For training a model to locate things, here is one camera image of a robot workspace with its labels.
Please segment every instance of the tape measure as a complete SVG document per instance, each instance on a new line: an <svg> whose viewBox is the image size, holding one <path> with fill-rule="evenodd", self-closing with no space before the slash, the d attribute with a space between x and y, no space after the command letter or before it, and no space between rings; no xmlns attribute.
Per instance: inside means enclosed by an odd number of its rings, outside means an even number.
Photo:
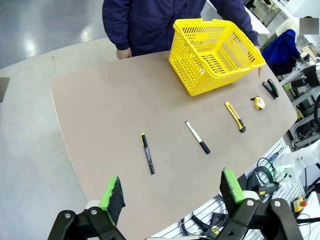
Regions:
<svg viewBox="0 0 320 240"><path fill-rule="evenodd" d="M250 100L254 101L254 107L256 109L262 110L266 106L265 101L259 96L253 97Z"/></svg>

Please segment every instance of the yellow box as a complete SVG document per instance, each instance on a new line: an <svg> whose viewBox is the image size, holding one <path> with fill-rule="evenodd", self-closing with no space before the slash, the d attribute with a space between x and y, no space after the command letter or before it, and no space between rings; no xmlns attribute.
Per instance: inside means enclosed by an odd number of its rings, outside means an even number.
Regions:
<svg viewBox="0 0 320 240"><path fill-rule="evenodd" d="M173 28L169 62L191 96L233 83L266 64L231 21L178 19Z"/></svg>

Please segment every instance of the bolt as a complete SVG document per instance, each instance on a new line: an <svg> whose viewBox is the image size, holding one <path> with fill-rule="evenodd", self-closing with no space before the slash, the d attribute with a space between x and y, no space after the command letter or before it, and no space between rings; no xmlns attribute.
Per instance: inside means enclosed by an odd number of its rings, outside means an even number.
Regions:
<svg viewBox="0 0 320 240"><path fill-rule="evenodd" d="M279 202L279 201L275 201L275 202L274 202L274 205L275 205L276 207L280 207L281 202Z"/></svg>
<svg viewBox="0 0 320 240"><path fill-rule="evenodd" d="M247 204L248 206L253 206L255 203L254 203L254 201L252 201L252 200L248 200L248 201L246 202L246 204Z"/></svg>

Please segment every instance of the navy blue jacket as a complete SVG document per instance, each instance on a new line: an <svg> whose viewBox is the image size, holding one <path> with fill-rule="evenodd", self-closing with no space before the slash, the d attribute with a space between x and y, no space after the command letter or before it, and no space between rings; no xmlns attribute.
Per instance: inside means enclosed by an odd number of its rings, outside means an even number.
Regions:
<svg viewBox="0 0 320 240"><path fill-rule="evenodd" d="M244 0L210 0L217 13L234 22L258 45ZM206 0L104 0L104 30L119 50L131 48L132 56L171 49L177 19L200 18Z"/></svg>
<svg viewBox="0 0 320 240"><path fill-rule="evenodd" d="M264 49L262 56L271 69L274 64L286 64L292 57L295 57L296 59L300 57L295 39L296 32L292 29L288 29Z"/></svg>

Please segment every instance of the stapler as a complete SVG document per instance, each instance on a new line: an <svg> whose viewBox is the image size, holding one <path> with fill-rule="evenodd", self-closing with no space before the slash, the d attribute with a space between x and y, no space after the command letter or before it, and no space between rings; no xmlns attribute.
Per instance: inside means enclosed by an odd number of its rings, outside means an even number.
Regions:
<svg viewBox="0 0 320 240"><path fill-rule="evenodd" d="M267 83L265 81L262 82L262 86L264 86L264 88L271 94L271 96L276 99L277 97L279 97L279 92L278 89L276 87L276 85L274 84L274 82L269 78Z"/></svg>

